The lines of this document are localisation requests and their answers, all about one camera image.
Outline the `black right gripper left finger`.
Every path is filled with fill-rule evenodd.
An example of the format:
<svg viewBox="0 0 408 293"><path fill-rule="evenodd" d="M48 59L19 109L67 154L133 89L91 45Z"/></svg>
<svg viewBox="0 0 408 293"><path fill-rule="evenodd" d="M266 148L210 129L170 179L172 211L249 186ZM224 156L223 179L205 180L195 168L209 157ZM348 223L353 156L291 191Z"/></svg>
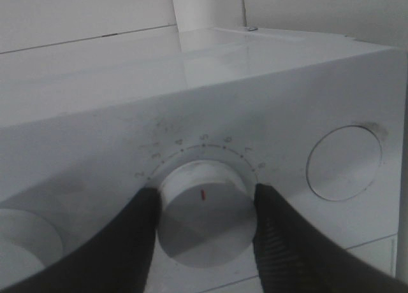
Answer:
<svg viewBox="0 0 408 293"><path fill-rule="evenodd" d="M140 189L89 241L4 292L143 292L160 211L158 190Z"/></svg>

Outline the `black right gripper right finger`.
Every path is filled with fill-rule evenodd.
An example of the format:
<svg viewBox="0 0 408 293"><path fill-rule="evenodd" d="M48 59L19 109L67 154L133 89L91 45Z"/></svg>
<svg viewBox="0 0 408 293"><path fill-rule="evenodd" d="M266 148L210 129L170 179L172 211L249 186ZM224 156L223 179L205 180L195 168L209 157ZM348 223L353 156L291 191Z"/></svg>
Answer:
<svg viewBox="0 0 408 293"><path fill-rule="evenodd" d="M264 292L407 292L407 284L339 247L272 186L257 184L253 250Z"/></svg>

